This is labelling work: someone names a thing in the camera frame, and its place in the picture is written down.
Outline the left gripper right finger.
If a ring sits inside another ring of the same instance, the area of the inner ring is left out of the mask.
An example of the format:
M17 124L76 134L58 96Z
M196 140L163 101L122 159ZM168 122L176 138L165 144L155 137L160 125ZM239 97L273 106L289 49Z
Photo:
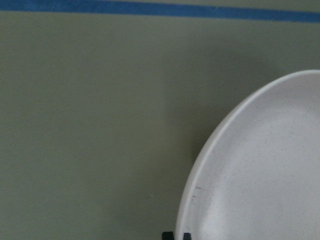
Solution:
M184 232L183 240L191 240L191 234L189 232Z

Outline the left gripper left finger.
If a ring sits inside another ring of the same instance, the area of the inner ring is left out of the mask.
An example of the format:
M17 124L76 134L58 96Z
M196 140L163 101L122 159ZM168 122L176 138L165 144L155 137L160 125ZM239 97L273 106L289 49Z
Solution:
M174 232L173 231L164 231L161 234L162 240L175 240Z

